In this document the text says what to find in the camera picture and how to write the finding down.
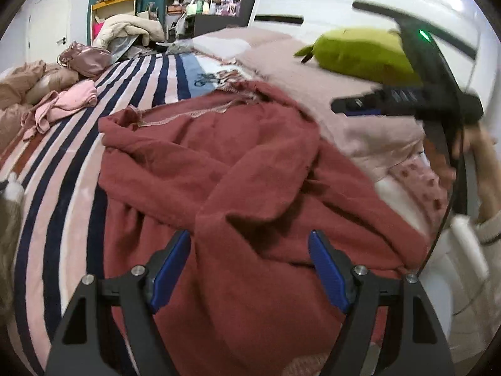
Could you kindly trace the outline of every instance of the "yellow-green plush toy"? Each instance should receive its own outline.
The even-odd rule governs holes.
[[[421,85],[396,31],[372,28],[328,31],[294,56],[304,56],[302,63],[314,56],[320,67],[328,71],[384,85]]]

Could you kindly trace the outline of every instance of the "cream blanket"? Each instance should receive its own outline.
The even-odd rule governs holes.
[[[106,50],[111,40],[127,35],[142,35],[144,46],[147,46],[150,41],[165,41],[163,27],[159,21],[147,20],[130,14],[118,14],[104,22],[92,46]]]

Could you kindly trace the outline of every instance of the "pink satin bag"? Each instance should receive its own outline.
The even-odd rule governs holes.
[[[93,79],[101,76],[111,65],[111,53],[74,41],[66,51],[59,55],[58,64]]]

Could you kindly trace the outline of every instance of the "spotted pink fabric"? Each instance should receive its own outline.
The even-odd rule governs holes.
[[[407,158],[389,169],[395,178],[414,199],[429,223],[429,235],[438,231],[447,208],[447,190],[438,184],[438,176],[418,155]]]

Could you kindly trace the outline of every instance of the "bed sheet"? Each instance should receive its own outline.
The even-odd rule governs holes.
[[[216,88],[207,74],[234,69],[241,71],[195,54],[115,64],[96,82],[96,107],[62,120],[30,143],[12,143],[0,160],[0,178],[17,172],[26,190],[8,334],[32,374],[43,374],[50,341],[82,276],[104,277],[107,198],[97,186],[104,151],[99,118],[128,105],[146,110],[206,94]]]

